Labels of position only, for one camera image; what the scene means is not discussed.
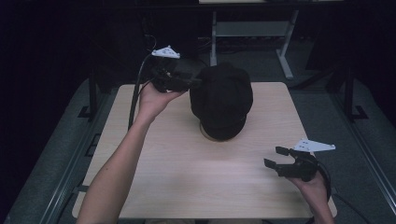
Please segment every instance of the black hat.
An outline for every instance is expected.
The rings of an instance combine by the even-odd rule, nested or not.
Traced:
[[[197,78],[202,84],[190,90],[192,113],[210,137],[220,141],[235,137],[245,126],[253,104],[248,73],[221,63],[202,69]]]

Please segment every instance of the dark background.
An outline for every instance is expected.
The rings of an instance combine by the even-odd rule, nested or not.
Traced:
[[[207,13],[114,13],[81,10],[81,2],[0,2],[0,222],[73,93],[90,73],[104,92],[134,82],[133,74],[148,53],[145,32],[158,37],[158,48],[171,44],[190,57],[196,56],[196,36],[210,36],[203,25],[210,22]],[[346,60],[396,126],[395,5],[364,1],[320,20],[315,12],[302,11],[295,36],[317,39],[310,68],[325,69]]]

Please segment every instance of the gray floor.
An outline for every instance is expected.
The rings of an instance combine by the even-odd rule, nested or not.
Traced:
[[[312,77],[317,71],[304,70],[312,44],[293,42],[287,58],[295,75],[286,80],[282,74],[273,49],[241,51],[235,54],[220,54],[219,62],[230,62],[246,69],[252,81],[281,81],[288,86]],[[201,58],[208,62],[208,54]],[[177,69],[198,72],[203,64],[192,60],[180,60]],[[367,151],[380,164],[380,171],[391,186],[396,186],[394,161],[396,159],[396,131],[376,106],[370,92],[355,81],[354,105],[360,105],[368,119],[350,123],[345,118],[339,102],[342,94],[332,95],[324,90],[327,78],[303,91],[290,91],[308,138],[335,144],[337,149],[317,153],[332,175],[332,186],[338,194],[353,204],[372,223],[396,223],[396,216],[389,206],[384,188]],[[83,106],[89,104],[88,82],[70,101],[58,127],[54,131],[30,178],[15,202],[8,223],[74,223],[71,210],[76,199],[74,189],[82,180],[91,158],[92,142],[105,125],[107,115],[117,94],[98,92],[99,113],[95,119],[78,118]],[[336,223],[364,223],[348,205],[337,197]],[[142,223],[143,220],[121,220],[120,223]],[[304,223],[305,220],[270,220],[273,223]]]

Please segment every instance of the table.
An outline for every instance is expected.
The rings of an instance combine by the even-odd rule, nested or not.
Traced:
[[[189,93],[172,101],[148,130],[121,218],[311,217],[299,190],[266,168],[263,158],[292,163],[275,147],[306,138],[285,84],[252,83],[254,103],[240,134],[227,142],[203,137]],[[127,132],[134,85],[121,86],[83,185]],[[73,208],[78,215],[85,193]],[[337,211],[332,200],[330,207]]]

